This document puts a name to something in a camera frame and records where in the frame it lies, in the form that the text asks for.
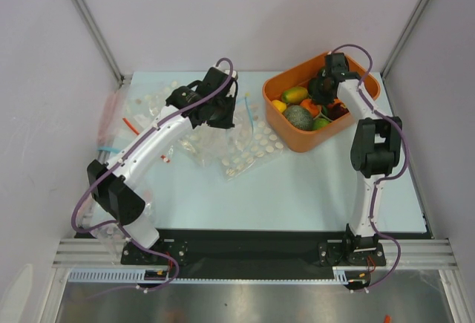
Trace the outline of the orange tangerine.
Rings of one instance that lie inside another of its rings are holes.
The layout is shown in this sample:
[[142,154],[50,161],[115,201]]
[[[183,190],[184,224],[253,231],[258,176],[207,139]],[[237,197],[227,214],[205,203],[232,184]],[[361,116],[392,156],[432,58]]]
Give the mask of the orange tangerine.
[[312,117],[317,117],[321,113],[321,106],[316,105],[310,98],[304,99],[300,106],[308,110],[311,113]]

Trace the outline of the yellow green mango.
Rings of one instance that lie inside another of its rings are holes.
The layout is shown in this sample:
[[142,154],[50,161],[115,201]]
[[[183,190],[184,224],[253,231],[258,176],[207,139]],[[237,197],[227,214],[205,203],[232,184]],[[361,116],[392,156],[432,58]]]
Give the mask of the yellow green mango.
[[281,95],[281,101],[286,104],[298,105],[309,97],[308,90],[301,86],[295,86],[285,90]]

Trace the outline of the netted green melon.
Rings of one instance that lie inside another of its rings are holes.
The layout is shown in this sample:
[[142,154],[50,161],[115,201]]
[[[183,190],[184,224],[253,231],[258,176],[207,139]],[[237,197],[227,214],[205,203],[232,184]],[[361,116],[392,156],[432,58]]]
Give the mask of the netted green melon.
[[307,109],[299,105],[292,105],[283,112],[283,115],[295,128],[302,131],[312,130],[313,117]]

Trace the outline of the clear blue-zipper zip bag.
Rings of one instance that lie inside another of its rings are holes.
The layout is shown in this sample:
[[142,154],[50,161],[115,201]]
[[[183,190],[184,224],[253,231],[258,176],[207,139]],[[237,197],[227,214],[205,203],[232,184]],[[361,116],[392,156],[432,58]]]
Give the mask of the clear blue-zipper zip bag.
[[227,181],[278,159],[286,146],[267,122],[264,106],[249,92],[238,97],[235,127],[225,133],[226,147],[219,157]]

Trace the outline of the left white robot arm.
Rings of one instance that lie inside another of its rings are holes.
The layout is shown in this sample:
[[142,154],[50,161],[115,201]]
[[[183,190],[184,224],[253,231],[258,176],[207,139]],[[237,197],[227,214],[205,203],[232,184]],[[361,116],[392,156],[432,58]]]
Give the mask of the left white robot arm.
[[87,167],[91,197],[137,242],[148,264],[163,256],[160,234],[145,215],[145,200],[136,189],[151,163],[186,132],[206,124],[230,129],[238,92],[238,74],[214,65],[202,80],[175,88],[159,114],[127,147],[106,163]]

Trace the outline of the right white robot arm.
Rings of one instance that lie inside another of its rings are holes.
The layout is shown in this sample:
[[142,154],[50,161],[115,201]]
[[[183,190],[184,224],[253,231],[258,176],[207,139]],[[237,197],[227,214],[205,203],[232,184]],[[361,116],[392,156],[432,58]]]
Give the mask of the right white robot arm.
[[398,166],[401,157],[402,122],[383,115],[365,88],[364,78],[350,70],[342,52],[334,50],[324,57],[324,67],[309,81],[309,95],[319,105],[340,100],[356,121],[350,149],[350,162],[357,172],[356,201],[344,238],[339,245],[328,244],[321,256],[331,258],[335,249],[338,263],[362,266],[384,263],[377,219],[384,181]]

